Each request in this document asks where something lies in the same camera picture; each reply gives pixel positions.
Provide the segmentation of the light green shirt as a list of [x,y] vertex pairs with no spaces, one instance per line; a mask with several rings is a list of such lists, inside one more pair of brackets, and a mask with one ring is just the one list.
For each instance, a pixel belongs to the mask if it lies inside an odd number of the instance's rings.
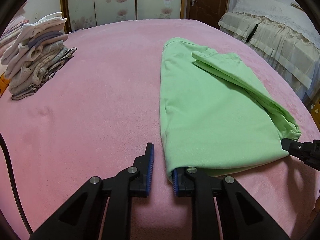
[[183,38],[162,52],[160,129],[166,172],[195,167],[217,177],[282,159],[298,140],[294,117],[235,53]]

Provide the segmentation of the stack of folded clothes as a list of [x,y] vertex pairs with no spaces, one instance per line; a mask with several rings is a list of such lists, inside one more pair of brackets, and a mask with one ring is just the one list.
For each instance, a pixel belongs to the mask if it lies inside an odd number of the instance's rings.
[[24,24],[13,44],[3,53],[4,77],[10,80],[5,92],[12,95],[12,100],[33,95],[73,57],[76,48],[65,45],[66,21],[61,12],[55,12],[35,23]]

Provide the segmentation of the pink fleece bed blanket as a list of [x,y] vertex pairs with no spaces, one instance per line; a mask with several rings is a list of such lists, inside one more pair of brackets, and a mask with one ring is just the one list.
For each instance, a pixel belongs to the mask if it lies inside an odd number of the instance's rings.
[[109,178],[155,146],[151,192],[132,202],[132,239],[190,239],[191,205],[174,196],[165,172],[159,127],[162,49],[185,38],[236,53],[298,123],[301,141],[319,138],[309,111],[258,54],[193,20],[112,23],[69,35],[73,58],[34,95],[1,97],[1,134],[18,193],[36,230],[92,176]]

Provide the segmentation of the beige lace covered furniture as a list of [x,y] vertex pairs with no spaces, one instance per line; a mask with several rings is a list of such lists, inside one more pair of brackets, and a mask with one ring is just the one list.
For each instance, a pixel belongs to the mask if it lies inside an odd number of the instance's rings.
[[237,0],[218,25],[260,55],[304,103],[319,98],[319,33],[305,12],[274,0]]

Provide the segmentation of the pink cartoon comforter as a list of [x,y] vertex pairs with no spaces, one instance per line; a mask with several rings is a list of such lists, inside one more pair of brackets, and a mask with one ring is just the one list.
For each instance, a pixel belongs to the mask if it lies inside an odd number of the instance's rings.
[[7,89],[7,87],[9,86],[10,80],[6,79],[4,77],[4,72],[6,70],[6,66],[3,66],[0,64],[0,96],[2,96],[5,92],[5,90]]

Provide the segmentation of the dark brown wooden door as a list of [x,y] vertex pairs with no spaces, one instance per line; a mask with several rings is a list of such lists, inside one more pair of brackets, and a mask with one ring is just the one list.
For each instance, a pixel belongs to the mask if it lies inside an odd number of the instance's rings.
[[197,20],[216,29],[227,12],[229,0],[187,0],[186,19]]

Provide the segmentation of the folded pink striped quilt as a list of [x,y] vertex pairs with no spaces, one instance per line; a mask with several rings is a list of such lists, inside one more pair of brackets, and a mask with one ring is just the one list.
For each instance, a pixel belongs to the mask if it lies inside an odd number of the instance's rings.
[[22,26],[26,23],[29,23],[29,21],[24,16],[19,16],[10,21],[1,36],[1,56],[6,51],[6,49],[13,44],[14,40],[21,32]]

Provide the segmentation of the floral sliding wardrobe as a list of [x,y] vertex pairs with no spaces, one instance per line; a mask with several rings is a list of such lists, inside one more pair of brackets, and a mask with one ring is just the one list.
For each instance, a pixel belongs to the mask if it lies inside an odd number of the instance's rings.
[[121,21],[183,18],[184,0],[61,0],[67,31]]

